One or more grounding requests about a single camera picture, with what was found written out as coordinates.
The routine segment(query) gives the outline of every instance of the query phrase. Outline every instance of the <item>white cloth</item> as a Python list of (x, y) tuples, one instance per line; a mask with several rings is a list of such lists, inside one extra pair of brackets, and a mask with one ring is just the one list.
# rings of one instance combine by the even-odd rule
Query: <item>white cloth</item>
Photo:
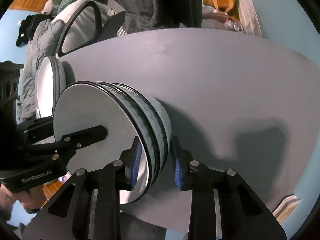
[(51, 14), (52, 10), (54, 9), (55, 6), (57, 6), (57, 9), (59, 8), (60, 2), (55, 3), (54, 0), (48, 0), (45, 5), (43, 10), (41, 11), (42, 14)]

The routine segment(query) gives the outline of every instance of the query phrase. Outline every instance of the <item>clothing pile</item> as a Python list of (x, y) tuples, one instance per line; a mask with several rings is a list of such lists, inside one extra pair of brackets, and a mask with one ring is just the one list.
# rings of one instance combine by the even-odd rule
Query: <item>clothing pile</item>
[(41, 13), (56, 17), (56, 15), (58, 14), (58, 10), (59, 10), (61, 1), (62, 0), (48, 0), (45, 3), (44, 8), (41, 11)]
[(53, 17), (39, 13), (32, 16), (29, 15), (25, 20), (22, 20), (19, 27), (19, 36), (16, 41), (16, 46), (20, 47), (21, 45), (27, 44), (28, 41), (31, 41), (39, 23), (46, 19), (52, 20)]
[(51, 23), (48, 19), (40, 22), (34, 33), (22, 72), (23, 92), (20, 95), (20, 102), (18, 102), (18, 118), (21, 122), (35, 116), (34, 90), (36, 71), (45, 57), (55, 54), (64, 25), (61, 20)]

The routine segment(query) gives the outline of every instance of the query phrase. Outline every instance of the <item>black bracket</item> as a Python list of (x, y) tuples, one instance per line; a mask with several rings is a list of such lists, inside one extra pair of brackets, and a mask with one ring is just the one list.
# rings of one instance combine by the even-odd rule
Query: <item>black bracket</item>
[(234, 170), (209, 169), (171, 142), (176, 184), (192, 190), (188, 240), (216, 239), (214, 189), (218, 191), (223, 240), (286, 240), (286, 234), (270, 210)]

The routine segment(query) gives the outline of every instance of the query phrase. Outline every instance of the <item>gray jacket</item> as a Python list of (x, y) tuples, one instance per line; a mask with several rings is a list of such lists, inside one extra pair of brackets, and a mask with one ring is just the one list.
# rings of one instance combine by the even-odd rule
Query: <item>gray jacket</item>
[(35, 78), (43, 59), (53, 56), (64, 27), (64, 22), (57, 20), (51, 24), (50, 20), (42, 21), (33, 36), (32, 47), (22, 72), (23, 92), (20, 96), (18, 118), (21, 122), (35, 115)]

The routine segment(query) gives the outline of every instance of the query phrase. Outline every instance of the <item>gray table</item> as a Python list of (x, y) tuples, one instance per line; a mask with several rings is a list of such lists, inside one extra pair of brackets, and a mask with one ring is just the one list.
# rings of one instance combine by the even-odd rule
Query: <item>gray table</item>
[[(211, 168), (233, 168), (270, 210), (291, 194), (320, 128), (320, 73), (267, 40), (209, 29), (136, 33), (61, 58), (69, 83), (119, 82), (158, 98), (183, 148)], [(121, 207), (187, 232), (191, 192), (171, 159), (146, 196)]]

